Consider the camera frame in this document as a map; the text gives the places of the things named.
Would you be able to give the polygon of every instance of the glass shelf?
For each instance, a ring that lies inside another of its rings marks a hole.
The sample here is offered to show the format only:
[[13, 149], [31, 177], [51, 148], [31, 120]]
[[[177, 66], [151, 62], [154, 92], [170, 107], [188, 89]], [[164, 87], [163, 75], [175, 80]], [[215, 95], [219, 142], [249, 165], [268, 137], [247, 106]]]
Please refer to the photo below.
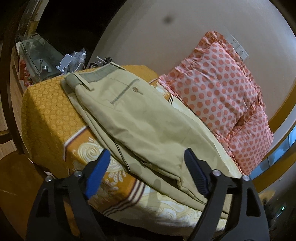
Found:
[[56, 68], [63, 55], [38, 34], [20, 37], [20, 55], [26, 62], [33, 83], [61, 74]]

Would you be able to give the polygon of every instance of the wall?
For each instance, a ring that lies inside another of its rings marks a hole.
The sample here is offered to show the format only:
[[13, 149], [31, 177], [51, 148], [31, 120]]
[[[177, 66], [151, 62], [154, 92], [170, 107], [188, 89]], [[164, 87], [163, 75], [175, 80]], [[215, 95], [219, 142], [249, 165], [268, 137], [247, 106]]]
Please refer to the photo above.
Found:
[[110, 56], [167, 73], [210, 30], [231, 33], [248, 52], [246, 64], [272, 117], [296, 77], [296, 38], [268, 0], [127, 0], [91, 60]]

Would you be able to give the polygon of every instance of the metal screw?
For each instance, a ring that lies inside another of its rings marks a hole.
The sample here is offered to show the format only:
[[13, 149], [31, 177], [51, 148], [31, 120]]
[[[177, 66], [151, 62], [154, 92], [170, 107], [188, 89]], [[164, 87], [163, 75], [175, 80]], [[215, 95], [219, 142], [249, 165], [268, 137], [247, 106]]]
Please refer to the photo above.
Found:
[[47, 176], [46, 178], [45, 178], [45, 181], [46, 182], [50, 182], [50, 181], [52, 181], [53, 180], [53, 176]]
[[245, 181], [250, 181], [250, 177], [248, 175], [243, 175], [242, 178]]
[[212, 173], [214, 176], [221, 176], [221, 172], [219, 170], [213, 170]]
[[82, 171], [75, 171], [74, 176], [75, 177], [81, 177], [82, 176]]

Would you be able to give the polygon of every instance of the pillow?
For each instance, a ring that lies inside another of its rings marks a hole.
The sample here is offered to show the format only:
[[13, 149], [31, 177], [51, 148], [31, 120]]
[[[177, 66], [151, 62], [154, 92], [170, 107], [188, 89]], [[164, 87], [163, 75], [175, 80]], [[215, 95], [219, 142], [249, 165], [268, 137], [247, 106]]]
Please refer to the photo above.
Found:
[[273, 141], [266, 106], [260, 86], [221, 34], [207, 32], [158, 81], [201, 118], [243, 174], [256, 168]]
[[222, 35], [207, 32], [193, 53], [159, 81], [226, 138], [258, 96], [249, 70], [238, 60]]

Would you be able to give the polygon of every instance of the wooden floor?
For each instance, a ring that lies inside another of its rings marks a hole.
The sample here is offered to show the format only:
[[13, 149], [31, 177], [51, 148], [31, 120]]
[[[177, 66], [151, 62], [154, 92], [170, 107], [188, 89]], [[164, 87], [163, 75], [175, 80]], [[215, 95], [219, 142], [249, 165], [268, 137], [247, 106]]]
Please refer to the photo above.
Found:
[[[0, 42], [0, 53], [2, 50], [2, 43]], [[17, 85], [17, 80], [14, 78], [12, 68], [10, 69], [10, 90], [12, 97], [12, 106], [15, 114], [15, 119], [17, 122], [17, 126], [21, 133], [21, 106], [22, 106], [22, 94]], [[0, 108], [0, 131], [7, 129], [7, 125], [5, 122], [4, 114], [2, 107]], [[0, 145], [0, 159], [2, 159], [7, 154], [15, 151], [15, 145], [13, 141], [9, 141], [5, 144]]]

